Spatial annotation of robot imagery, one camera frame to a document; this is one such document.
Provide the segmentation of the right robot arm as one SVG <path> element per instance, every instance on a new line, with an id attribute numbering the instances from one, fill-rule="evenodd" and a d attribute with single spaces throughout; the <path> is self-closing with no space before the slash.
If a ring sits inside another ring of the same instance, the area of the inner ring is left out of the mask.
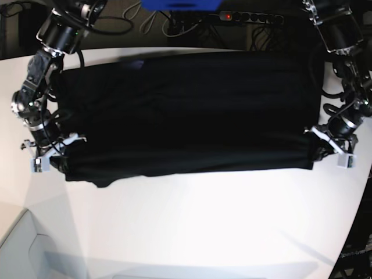
<path id="1" fill-rule="evenodd" d="M 65 55 L 76 52 L 93 29 L 106 1 L 56 1 L 37 33 L 41 49 L 30 59 L 27 76 L 12 96 L 11 110 L 34 137 L 37 154 L 63 156 L 60 129 L 47 109 L 52 80 L 62 72 Z"/>

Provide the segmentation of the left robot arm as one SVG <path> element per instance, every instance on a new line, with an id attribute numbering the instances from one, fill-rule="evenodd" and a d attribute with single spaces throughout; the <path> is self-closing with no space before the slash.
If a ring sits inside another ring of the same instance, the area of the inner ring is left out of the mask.
<path id="1" fill-rule="evenodd" d="M 326 124 L 311 128 L 311 133 L 340 158 L 351 159 L 357 144 L 355 131 L 364 118 L 371 117 L 371 75 L 365 60 L 365 44 L 360 26 L 349 1 L 304 1 L 309 19 L 319 32 L 323 47 L 332 56 L 334 73 L 341 79 L 343 91 L 322 95 L 339 99 L 340 108 L 323 106 L 330 118 Z"/>

